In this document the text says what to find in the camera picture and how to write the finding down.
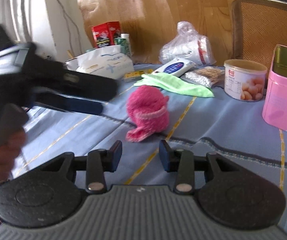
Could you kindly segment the person's left hand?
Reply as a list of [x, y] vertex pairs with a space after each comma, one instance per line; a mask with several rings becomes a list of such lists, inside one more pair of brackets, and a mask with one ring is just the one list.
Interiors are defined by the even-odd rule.
[[23, 129], [20, 129], [9, 137], [5, 145], [0, 147], [0, 182], [8, 179], [25, 140], [26, 133]]

